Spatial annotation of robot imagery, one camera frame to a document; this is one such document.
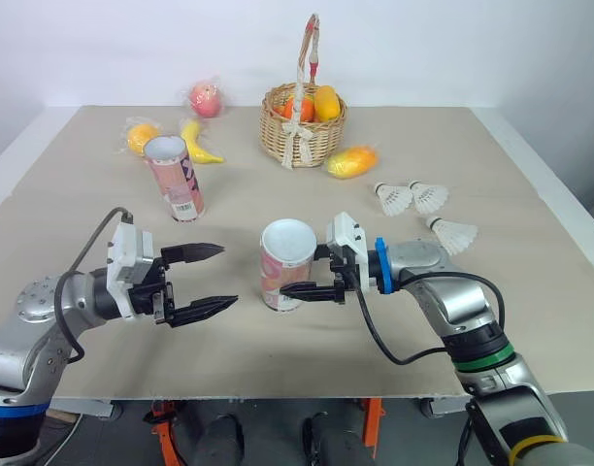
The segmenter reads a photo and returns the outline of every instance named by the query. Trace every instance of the white wall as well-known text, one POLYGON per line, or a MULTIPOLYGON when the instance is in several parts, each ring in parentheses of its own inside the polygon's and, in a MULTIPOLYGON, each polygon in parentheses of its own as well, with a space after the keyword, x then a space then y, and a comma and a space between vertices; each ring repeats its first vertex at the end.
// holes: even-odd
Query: white wall
POLYGON ((594 0, 0 1, 0 150, 41 105, 176 104, 211 75, 258 105, 313 11, 349 105, 500 106, 594 204, 594 0))

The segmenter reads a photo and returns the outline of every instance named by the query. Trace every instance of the shuttlecock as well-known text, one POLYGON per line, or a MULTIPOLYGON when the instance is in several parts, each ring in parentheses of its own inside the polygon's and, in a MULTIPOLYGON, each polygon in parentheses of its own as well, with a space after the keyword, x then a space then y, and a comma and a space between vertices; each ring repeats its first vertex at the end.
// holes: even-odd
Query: shuttlecock
POLYGON ((413 194, 407 186, 392 186, 386 183, 377 183, 375 194, 379 197, 383 213, 387 216, 401 214, 413 199, 413 194))
POLYGON ((426 226, 435 232, 450 255, 466 250, 479 233, 479 228, 475 225, 447 221, 439 216, 429 216, 426 219, 426 226))
POLYGON ((433 214, 448 198, 448 190, 445 186, 411 182, 410 190, 413 194, 413 201, 415 201, 415 208, 423 215, 433 214))

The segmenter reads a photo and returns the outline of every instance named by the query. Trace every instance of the wicker basket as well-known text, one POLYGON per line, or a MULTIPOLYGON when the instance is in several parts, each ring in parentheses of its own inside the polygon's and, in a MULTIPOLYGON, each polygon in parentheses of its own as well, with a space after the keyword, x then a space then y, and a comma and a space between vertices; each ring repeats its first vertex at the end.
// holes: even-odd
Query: wicker basket
POLYGON ((274 87, 265 95, 260 112, 260 142, 265 151, 286 168, 315 167, 334 153, 343 137, 347 104, 339 97, 340 115, 322 123, 300 122, 300 111, 293 110, 291 119, 276 113, 277 105, 284 105, 290 94, 294 94, 294 109, 301 109, 304 93, 313 95, 318 89, 314 84, 318 66, 318 16, 312 15, 306 26, 306 33, 299 55, 297 83, 274 87), (306 52, 312 39, 310 54, 310 83, 304 83, 306 52))

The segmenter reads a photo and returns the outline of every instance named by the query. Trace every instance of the white can lid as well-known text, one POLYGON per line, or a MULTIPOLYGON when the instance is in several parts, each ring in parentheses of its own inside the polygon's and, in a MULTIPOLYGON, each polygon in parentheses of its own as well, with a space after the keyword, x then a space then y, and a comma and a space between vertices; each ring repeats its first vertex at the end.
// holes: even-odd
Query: white can lid
POLYGON ((157 136, 144 145, 144 155, 152 160, 178 158, 187 150, 180 136, 157 136))
POLYGON ((280 262, 306 262, 316 250, 316 235, 307 223, 295 218, 276 220, 263 230, 262 247, 280 262))

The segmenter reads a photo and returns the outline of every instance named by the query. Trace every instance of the pink can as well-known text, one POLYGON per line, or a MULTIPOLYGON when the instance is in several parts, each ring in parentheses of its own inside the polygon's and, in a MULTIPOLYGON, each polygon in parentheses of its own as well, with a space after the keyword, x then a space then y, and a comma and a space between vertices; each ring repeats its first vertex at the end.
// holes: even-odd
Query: pink can
POLYGON ((316 235, 307 223, 283 218, 267 225, 260 237, 260 285, 267 306, 291 311, 302 303, 281 295, 280 288, 308 280, 315 250, 316 235))
POLYGON ((153 138, 144 146, 144 155, 174 220, 192 221, 204 213, 200 186, 182 138, 153 138))

